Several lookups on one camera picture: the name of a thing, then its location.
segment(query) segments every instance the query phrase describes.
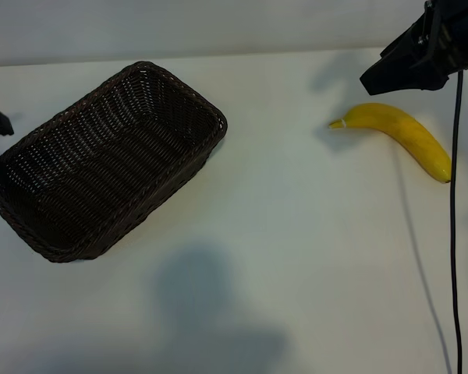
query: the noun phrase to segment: woven pattern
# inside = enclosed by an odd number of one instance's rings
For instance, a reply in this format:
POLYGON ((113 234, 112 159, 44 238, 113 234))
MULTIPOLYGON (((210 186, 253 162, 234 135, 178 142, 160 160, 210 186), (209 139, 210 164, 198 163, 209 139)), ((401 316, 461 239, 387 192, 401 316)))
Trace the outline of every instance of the woven pattern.
POLYGON ((94 259, 204 165, 223 114, 138 62, 0 156, 0 214, 52 262, 94 259))

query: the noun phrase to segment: white wall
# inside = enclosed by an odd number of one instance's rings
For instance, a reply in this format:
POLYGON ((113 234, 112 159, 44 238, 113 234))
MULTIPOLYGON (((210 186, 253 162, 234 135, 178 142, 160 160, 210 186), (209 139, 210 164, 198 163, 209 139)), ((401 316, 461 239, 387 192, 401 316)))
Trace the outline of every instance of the white wall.
POLYGON ((0 65, 384 46, 423 0, 0 0, 0 65))

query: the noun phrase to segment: yellow banana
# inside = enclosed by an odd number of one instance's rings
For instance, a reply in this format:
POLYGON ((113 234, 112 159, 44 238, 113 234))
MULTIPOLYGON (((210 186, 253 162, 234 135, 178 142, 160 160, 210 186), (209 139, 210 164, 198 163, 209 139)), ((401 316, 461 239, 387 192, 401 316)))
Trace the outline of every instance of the yellow banana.
POLYGON ((330 129, 374 129, 391 136, 439 182, 451 181, 451 160, 438 141, 416 119, 385 104, 362 104, 352 108, 330 129))

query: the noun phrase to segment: white table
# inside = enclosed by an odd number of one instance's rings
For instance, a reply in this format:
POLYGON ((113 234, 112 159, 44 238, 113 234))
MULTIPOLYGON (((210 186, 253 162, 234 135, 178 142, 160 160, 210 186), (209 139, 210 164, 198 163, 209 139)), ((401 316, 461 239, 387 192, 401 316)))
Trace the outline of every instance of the white table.
MULTIPOLYGON (((155 61, 224 112, 225 142, 95 261, 49 263, 0 218, 0 373, 440 374, 444 349, 455 368, 449 185, 383 134, 325 128, 380 101, 449 150, 455 79, 369 98, 378 53, 155 61)), ((0 68, 0 153, 130 63, 0 68)), ((468 373, 468 73, 460 136, 468 373)))

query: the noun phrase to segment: black cable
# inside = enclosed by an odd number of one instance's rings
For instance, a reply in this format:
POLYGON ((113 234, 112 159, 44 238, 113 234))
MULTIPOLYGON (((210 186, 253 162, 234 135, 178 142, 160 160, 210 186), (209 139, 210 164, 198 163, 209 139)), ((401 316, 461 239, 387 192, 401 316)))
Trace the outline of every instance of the black cable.
POLYGON ((459 325, 458 283, 456 277, 456 165, 458 161, 459 116, 461 115, 461 100, 463 96, 463 72, 458 73, 458 90, 456 94, 456 110, 452 130, 452 166, 451 166, 451 278, 452 278, 452 311, 456 327, 456 342, 458 344, 458 372, 463 374, 463 344, 461 342, 461 326, 459 325))

